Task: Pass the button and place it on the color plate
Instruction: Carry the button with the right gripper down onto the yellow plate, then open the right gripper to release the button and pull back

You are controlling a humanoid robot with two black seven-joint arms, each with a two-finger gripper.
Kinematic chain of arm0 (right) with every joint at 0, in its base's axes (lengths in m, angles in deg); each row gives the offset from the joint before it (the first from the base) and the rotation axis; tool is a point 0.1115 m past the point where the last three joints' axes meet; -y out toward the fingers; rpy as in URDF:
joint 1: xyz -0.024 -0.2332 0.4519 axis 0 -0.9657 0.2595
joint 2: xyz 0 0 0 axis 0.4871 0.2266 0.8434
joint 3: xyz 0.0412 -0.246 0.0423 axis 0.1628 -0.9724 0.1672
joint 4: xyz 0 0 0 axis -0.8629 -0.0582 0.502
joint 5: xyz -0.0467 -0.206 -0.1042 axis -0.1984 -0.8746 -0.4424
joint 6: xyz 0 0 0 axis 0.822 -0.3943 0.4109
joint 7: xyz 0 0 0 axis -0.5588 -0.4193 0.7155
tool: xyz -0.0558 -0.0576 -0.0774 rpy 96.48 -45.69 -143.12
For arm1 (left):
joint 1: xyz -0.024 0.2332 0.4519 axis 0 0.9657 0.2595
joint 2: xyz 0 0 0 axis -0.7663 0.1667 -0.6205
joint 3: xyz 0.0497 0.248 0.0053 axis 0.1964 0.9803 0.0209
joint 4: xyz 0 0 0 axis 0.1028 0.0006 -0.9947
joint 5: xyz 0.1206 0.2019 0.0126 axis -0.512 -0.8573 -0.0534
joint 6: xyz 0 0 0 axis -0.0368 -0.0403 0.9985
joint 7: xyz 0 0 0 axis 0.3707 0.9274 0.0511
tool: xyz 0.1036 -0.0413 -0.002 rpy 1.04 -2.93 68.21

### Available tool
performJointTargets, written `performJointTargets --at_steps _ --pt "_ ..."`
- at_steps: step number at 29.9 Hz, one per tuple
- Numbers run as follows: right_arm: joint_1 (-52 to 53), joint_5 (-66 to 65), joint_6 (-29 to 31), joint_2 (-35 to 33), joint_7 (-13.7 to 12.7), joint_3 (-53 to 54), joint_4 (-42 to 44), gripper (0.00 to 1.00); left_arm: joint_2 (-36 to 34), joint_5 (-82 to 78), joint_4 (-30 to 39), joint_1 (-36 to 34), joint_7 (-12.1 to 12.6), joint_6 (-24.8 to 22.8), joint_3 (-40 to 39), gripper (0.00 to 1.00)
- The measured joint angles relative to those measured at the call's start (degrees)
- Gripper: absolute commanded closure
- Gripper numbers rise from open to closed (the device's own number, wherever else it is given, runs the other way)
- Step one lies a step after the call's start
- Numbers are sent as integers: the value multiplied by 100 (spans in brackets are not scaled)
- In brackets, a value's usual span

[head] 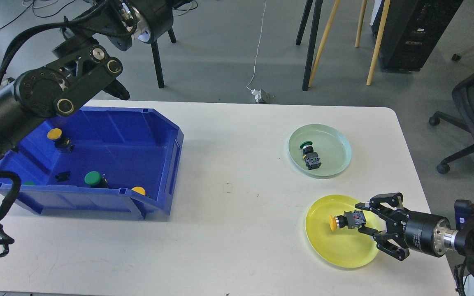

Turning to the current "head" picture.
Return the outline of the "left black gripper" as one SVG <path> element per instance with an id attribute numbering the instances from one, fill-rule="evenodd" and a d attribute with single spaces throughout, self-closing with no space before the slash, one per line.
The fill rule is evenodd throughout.
<path id="1" fill-rule="evenodd" d="M 191 0 L 133 0 L 132 7 L 137 15 L 137 29 L 133 39 L 151 44 L 173 26 L 173 10 Z"/>

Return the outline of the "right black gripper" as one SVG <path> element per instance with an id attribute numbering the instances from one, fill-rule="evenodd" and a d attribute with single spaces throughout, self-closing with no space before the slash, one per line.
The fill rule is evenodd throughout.
<path id="1" fill-rule="evenodd" d="M 409 256 L 410 250 L 442 257 L 456 249 L 458 231 L 451 228 L 446 217 L 408 210 L 402 202 L 401 193 L 391 193 L 356 204 L 354 208 L 376 214 L 386 225 L 384 231 L 359 227 L 358 232 L 371 236 L 380 251 L 400 261 Z"/>

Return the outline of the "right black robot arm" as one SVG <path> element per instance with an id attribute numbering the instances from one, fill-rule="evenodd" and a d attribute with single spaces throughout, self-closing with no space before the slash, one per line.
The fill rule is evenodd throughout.
<path id="1" fill-rule="evenodd" d="M 358 231 L 369 235 L 378 250 L 400 261 L 411 250 L 433 257 L 455 251 L 465 258 L 462 266 L 474 277 L 474 203 L 455 201 L 457 225 L 452 229 L 447 217 L 409 210 L 402 202 L 401 193 L 389 193 L 356 204 L 355 209 L 376 214 L 386 224 L 384 231 L 364 224 L 358 226 Z"/>

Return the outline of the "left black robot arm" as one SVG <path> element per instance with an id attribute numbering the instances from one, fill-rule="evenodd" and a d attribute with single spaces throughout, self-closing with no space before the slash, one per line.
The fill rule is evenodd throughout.
<path id="1" fill-rule="evenodd" d="M 45 120 L 71 116 L 101 91 L 118 99 L 130 94 L 117 80 L 123 71 L 119 59 L 107 53 L 94 35 L 106 36 L 121 51 L 135 39 L 151 45 L 157 77 L 162 79 L 158 38 L 173 32 L 173 11 L 186 0 L 93 0 L 91 7 L 72 20 L 37 25 L 21 32 L 8 45 L 0 64 L 0 160 Z M 8 66 L 18 50 L 33 36 L 59 29 L 64 42 L 53 50 L 56 60 L 19 75 L 2 87 Z M 7 235 L 2 219 L 18 199 L 21 178 L 0 170 L 0 257 L 9 253 L 14 239 Z"/>

